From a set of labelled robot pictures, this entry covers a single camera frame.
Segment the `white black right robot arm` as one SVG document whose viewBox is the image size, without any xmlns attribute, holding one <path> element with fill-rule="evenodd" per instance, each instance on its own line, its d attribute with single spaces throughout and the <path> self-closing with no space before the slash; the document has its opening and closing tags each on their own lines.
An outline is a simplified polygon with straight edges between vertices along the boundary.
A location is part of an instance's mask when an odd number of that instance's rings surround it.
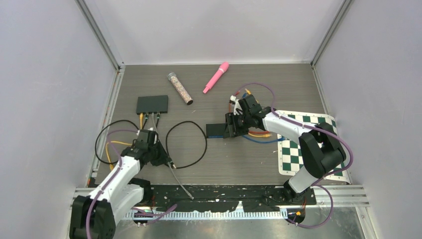
<svg viewBox="0 0 422 239">
<path fill-rule="evenodd" d="M 225 114 L 225 123 L 219 127 L 221 138 L 247 135 L 253 127 L 284 136 L 299 146 L 304 165 L 282 189 L 282 198 L 290 204 L 301 201 L 305 191 L 346 159 L 341 139 L 326 122 L 311 124 L 273 107 L 263 108 L 253 95 L 231 96 L 229 103 L 233 105 L 233 111 Z"/>
</svg>

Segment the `dark grey network switch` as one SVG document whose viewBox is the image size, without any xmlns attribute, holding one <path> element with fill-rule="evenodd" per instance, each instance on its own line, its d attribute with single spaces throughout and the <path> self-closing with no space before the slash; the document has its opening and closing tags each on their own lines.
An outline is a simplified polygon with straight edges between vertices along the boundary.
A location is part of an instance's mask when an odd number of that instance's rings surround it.
<svg viewBox="0 0 422 239">
<path fill-rule="evenodd" d="M 168 112 L 168 100 L 168 95 L 138 97 L 136 114 L 166 114 Z"/>
</svg>

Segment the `black cable teal boot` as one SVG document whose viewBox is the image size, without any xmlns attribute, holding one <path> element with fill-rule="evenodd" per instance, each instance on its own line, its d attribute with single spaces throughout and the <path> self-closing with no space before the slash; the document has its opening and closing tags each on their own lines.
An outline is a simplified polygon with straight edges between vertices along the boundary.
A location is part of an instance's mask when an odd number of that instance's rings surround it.
<svg viewBox="0 0 422 239">
<path fill-rule="evenodd" d="M 148 123 L 148 119 L 149 119 L 149 113 L 142 113 L 140 116 L 140 122 L 141 122 L 141 128 L 145 129 L 145 127 L 147 126 Z"/>
<path fill-rule="evenodd" d="M 100 140 L 100 137 L 103 135 L 103 133 L 112 125 L 114 124 L 118 124 L 118 123 L 129 123 L 130 125 L 132 125 L 133 127 L 135 127 L 135 129 L 141 129 L 142 127 L 144 127 L 147 123 L 147 119 L 154 119 L 154 122 L 157 123 L 158 122 L 158 118 L 157 117 L 153 117 L 152 114 L 150 113 L 142 113 L 140 116 L 140 123 L 134 123 L 128 119 L 120 119 L 120 120 L 116 120 L 114 122 L 111 122 L 110 124 L 106 125 L 105 127 L 103 127 L 103 129 L 100 131 L 99 135 L 97 136 L 97 139 L 95 141 L 95 149 L 94 149 L 94 154 L 95 157 L 97 158 L 98 161 L 100 161 L 101 163 L 104 164 L 108 164 L 108 165 L 116 165 L 116 162 L 111 161 L 109 159 L 103 160 L 101 159 L 100 155 L 99 155 L 99 150 L 98 150 L 98 143 Z M 195 126 L 198 129 L 199 133 L 195 133 L 194 134 L 194 139 L 197 139 L 198 142 L 194 142 L 193 139 L 188 139 L 187 137 L 181 137 L 181 139 L 184 142 L 180 142 L 180 143 L 176 143 L 175 141 L 173 141 L 173 145 L 169 145 L 170 140 L 175 140 L 175 137 L 170 136 L 171 131 L 173 131 L 174 129 L 176 129 L 176 127 L 181 126 L 183 124 L 192 124 L 193 126 Z M 163 150 L 166 151 L 167 154 L 167 161 L 170 160 L 171 155 L 169 150 L 172 149 L 173 151 L 178 153 L 178 156 L 185 156 L 185 159 L 182 160 L 182 162 L 184 163 L 183 165 L 177 165 L 177 166 L 173 166 L 174 169 L 184 169 L 184 168 L 188 168 L 191 167 L 195 164 L 197 164 L 198 162 L 200 162 L 202 160 L 202 158 L 205 156 L 207 149 L 208 149 L 208 139 L 206 136 L 206 133 L 204 132 L 204 130 L 196 123 L 193 121 L 183 121 L 180 122 L 176 125 L 174 125 L 171 129 L 169 129 L 169 131 L 166 134 L 165 140 L 162 143 L 162 148 Z"/>
</svg>

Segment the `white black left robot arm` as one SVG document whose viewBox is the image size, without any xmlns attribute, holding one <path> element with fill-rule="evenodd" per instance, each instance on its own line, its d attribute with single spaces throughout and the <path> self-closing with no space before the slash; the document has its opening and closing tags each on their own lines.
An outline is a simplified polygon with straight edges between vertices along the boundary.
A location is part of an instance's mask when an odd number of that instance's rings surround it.
<svg viewBox="0 0 422 239">
<path fill-rule="evenodd" d="M 151 183 L 136 175 L 146 164 L 165 160 L 161 149 L 157 132 L 141 129 L 103 182 L 88 195 L 78 195 L 74 199 L 69 237 L 111 239 L 117 224 L 133 206 L 149 205 L 153 198 Z"/>
</svg>

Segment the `small black TP-Link switch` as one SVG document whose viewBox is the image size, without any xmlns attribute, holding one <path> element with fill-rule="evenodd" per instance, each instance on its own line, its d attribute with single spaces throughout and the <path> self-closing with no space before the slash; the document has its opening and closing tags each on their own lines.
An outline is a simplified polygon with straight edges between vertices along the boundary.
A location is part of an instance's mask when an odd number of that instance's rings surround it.
<svg viewBox="0 0 422 239">
<path fill-rule="evenodd" d="M 228 136 L 225 130 L 226 130 L 225 123 L 206 124 L 206 137 L 207 138 L 227 138 Z"/>
</svg>

